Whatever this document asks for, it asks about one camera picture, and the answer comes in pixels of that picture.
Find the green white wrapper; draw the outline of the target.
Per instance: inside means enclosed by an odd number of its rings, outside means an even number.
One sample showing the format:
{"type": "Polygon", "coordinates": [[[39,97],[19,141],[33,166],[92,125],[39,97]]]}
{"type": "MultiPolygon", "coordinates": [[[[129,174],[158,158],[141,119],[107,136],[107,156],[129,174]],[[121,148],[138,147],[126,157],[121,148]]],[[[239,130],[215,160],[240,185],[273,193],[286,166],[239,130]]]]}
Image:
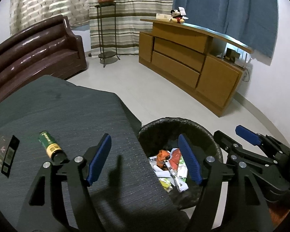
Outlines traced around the green white wrapper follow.
{"type": "Polygon", "coordinates": [[[185,161],[183,159],[183,157],[180,157],[180,161],[178,164],[178,168],[177,168],[177,176],[183,180],[184,182],[186,181],[186,178],[188,177],[188,168],[185,164],[185,161]]]}

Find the red plastic bag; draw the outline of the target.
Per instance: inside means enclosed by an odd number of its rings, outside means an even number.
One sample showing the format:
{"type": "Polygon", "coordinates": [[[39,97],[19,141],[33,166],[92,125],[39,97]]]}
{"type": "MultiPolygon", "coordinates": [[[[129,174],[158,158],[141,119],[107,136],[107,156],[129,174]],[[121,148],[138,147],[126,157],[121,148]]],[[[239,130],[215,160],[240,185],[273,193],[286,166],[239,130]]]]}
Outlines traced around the red plastic bag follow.
{"type": "Polygon", "coordinates": [[[172,151],[172,157],[169,160],[169,163],[170,163],[173,170],[178,169],[181,157],[182,157],[182,155],[181,155],[179,148],[176,148],[172,151]]]}

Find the white paper packet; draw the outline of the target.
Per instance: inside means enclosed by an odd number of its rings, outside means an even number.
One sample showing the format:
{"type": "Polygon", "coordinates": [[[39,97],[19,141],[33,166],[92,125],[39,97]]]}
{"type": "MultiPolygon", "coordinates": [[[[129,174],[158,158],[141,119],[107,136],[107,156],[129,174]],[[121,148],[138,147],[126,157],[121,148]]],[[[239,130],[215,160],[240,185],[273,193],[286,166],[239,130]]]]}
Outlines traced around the white paper packet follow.
{"type": "Polygon", "coordinates": [[[177,176],[177,173],[175,172],[175,170],[173,170],[173,168],[170,165],[169,161],[168,160],[164,160],[164,164],[168,168],[169,173],[170,173],[170,175],[171,175],[171,177],[172,177],[172,179],[173,179],[173,181],[175,183],[175,186],[176,186],[177,190],[180,193],[188,190],[189,189],[188,185],[177,176]]]}

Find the yellow wrapper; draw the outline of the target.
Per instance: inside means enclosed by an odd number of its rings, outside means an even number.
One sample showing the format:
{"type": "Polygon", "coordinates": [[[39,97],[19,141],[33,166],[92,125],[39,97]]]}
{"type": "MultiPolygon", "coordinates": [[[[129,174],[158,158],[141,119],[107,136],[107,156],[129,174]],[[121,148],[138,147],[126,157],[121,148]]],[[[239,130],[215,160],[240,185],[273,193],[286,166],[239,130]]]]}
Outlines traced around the yellow wrapper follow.
{"type": "Polygon", "coordinates": [[[172,183],[167,178],[159,178],[159,182],[168,193],[173,190],[172,183]]]}

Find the green yellow cylinder can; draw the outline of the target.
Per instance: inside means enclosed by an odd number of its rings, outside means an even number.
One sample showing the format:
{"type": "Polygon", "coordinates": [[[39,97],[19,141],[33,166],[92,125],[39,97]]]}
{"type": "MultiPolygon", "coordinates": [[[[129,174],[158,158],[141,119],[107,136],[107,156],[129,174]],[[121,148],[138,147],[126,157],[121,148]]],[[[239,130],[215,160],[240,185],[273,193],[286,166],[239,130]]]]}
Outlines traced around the green yellow cylinder can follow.
{"type": "Polygon", "coordinates": [[[40,132],[38,139],[54,165],[61,165],[69,162],[64,150],[59,146],[57,141],[48,131],[40,132]]]}

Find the dark brown book box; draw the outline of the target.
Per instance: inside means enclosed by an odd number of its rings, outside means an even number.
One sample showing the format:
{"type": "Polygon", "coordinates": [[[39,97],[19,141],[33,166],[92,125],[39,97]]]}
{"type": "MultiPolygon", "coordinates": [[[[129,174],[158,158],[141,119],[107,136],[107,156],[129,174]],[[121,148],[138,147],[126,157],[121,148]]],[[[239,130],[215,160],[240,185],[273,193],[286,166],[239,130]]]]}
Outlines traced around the dark brown book box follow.
{"type": "Polygon", "coordinates": [[[0,135],[0,173],[9,178],[20,140],[15,135],[0,135]]]}

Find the black wicker trash bin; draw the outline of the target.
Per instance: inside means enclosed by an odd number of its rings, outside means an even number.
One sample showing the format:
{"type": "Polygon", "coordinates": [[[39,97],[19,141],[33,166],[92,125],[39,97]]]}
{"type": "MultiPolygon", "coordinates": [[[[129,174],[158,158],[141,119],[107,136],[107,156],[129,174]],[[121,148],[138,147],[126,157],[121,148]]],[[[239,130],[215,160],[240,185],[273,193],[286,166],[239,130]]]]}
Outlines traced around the black wicker trash bin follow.
{"type": "MultiPolygon", "coordinates": [[[[160,150],[172,151],[178,147],[178,137],[185,134],[190,142],[203,149],[206,155],[213,156],[223,162],[223,155],[213,135],[198,123],[175,117],[160,118],[144,125],[138,133],[138,141],[147,157],[158,155],[160,150]]],[[[188,173],[185,178],[188,189],[180,193],[174,186],[168,195],[178,210],[194,207],[202,191],[202,186],[197,185],[188,173]]]]}

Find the small items in cabinet shelf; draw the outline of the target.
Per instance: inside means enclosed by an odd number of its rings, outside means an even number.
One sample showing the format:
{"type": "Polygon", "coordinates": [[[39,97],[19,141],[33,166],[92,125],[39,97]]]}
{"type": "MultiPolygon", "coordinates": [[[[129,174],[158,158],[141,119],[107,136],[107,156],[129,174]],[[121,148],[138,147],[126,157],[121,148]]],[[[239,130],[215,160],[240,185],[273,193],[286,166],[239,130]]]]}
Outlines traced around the small items in cabinet shelf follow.
{"type": "Polygon", "coordinates": [[[226,46],[224,52],[217,57],[242,68],[252,61],[251,54],[234,46],[226,46]]]}

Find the wooden sideboard cabinet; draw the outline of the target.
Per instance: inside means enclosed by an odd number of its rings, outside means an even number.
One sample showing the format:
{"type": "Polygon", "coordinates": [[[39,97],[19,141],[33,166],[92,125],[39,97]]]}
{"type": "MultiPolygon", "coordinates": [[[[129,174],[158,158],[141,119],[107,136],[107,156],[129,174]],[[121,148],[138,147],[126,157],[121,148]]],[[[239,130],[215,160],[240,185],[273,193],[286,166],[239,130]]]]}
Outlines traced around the wooden sideboard cabinet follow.
{"type": "Polygon", "coordinates": [[[226,44],[248,54],[253,49],[204,27],[156,19],[150,22],[151,31],[139,34],[139,62],[221,117],[244,73],[226,57],[226,44]]]}

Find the black metal plant stand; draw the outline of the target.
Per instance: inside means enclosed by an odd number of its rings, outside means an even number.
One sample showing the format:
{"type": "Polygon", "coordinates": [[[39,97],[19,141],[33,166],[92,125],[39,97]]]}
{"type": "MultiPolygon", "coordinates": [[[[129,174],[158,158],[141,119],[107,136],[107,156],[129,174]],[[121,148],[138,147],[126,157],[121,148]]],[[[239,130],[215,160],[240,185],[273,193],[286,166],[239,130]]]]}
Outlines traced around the black metal plant stand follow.
{"type": "Polygon", "coordinates": [[[106,67],[107,60],[116,58],[120,60],[118,54],[118,45],[117,45],[117,12],[116,12],[116,2],[102,2],[101,4],[95,5],[97,10],[97,27],[98,27],[98,40],[99,40],[99,51],[98,54],[99,60],[102,62],[103,67],[106,67]],[[106,15],[103,15],[102,9],[104,7],[113,7],[113,14],[110,17],[113,18],[113,40],[114,40],[114,50],[111,50],[110,47],[106,46],[106,37],[110,36],[110,30],[104,29],[103,21],[106,19],[106,15]]]}

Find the dark brown leather sofa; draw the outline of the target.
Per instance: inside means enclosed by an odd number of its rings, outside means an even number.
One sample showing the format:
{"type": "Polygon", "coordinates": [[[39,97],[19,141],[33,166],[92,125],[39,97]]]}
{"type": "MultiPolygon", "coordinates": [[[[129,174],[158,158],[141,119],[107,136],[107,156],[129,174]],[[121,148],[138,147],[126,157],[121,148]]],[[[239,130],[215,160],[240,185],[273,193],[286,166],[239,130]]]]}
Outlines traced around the dark brown leather sofa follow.
{"type": "Polygon", "coordinates": [[[86,69],[82,37],[72,32],[68,18],[43,20],[0,44],[0,103],[44,75],[66,80],[86,69]]]}

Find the beige striped curtain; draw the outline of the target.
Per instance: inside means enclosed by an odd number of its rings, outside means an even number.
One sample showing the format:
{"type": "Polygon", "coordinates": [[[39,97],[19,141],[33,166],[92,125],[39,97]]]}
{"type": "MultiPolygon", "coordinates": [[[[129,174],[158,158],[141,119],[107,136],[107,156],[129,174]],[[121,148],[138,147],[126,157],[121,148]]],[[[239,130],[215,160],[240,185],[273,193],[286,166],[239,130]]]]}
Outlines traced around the beige striped curtain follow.
{"type": "MultiPolygon", "coordinates": [[[[139,32],[150,32],[152,26],[142,19],[155,19],[157,13],[169,14],[173,0],[115,0],[117,12],[117,45],[119,55],[137,55],[139,52],[139,32]]],[[[97,56],[99,51],[97,27],[97,0],[90,0],[90,41],[91,55],[97,56]]],[[[106,37],[106,46],[114,50],[113,40],[113,7],[102,9],[104,29],[110,30],[106,37]]]]}

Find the Mickey Mouse plush toy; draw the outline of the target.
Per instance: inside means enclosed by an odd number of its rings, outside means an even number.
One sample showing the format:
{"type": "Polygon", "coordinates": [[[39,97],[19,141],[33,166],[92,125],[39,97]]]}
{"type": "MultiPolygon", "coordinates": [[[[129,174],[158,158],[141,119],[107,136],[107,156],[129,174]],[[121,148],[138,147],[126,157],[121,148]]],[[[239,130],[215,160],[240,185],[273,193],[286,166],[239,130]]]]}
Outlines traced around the Mickey Mouse plush toy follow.
{"type": "Polygon", "coordinates": [[[172,9],[170,13],[171,13],[171,18],[169,19],[169,22],[183,24],[185,23],[186,20],[188,20],[184,7],[178,7],[178,9],[172,9]]]}

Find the beige box on cabinet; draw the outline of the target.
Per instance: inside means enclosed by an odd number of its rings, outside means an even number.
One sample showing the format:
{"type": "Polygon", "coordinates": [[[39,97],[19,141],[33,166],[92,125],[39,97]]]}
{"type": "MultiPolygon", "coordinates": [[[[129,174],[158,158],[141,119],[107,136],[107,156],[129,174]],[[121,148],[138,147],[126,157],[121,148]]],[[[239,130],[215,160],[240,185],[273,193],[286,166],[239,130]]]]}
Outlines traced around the beige box on cabinet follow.
{"type": "Polygon", "coordinates": [[[170,21],[171,18],[172,18],[171,14],[160,14],[160,13],[157,13],[156,16],[155,16],[155,19],[162,20],[162,21],[170,21]]]}

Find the beige patterned curtain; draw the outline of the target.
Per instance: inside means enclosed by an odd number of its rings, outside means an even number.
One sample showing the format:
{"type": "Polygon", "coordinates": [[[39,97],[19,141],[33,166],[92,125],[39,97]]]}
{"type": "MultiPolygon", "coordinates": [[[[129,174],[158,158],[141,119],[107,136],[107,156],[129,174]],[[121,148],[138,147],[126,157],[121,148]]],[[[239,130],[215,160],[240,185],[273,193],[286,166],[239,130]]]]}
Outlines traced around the beige patterned curtain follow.
{"type": "Polygon", "coordinates": [[[89,22],[89,8],[90,0],[10,0],[10,34],[57,15],[82,26],[89,22]]]}

